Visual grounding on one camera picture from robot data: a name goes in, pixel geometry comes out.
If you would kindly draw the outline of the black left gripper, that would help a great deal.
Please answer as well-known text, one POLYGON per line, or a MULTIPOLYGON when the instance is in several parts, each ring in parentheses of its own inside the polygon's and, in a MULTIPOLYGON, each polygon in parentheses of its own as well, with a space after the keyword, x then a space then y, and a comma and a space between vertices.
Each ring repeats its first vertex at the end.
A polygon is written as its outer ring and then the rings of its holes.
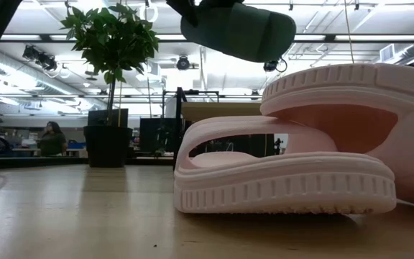
MULTIPOLYGON (((242 4, 244 0, 202 0, 199 7, 232 7, 242 4)), ((189 24, 198 26, 194 0, 166 0, 166 3, 182 16, 189 24)))

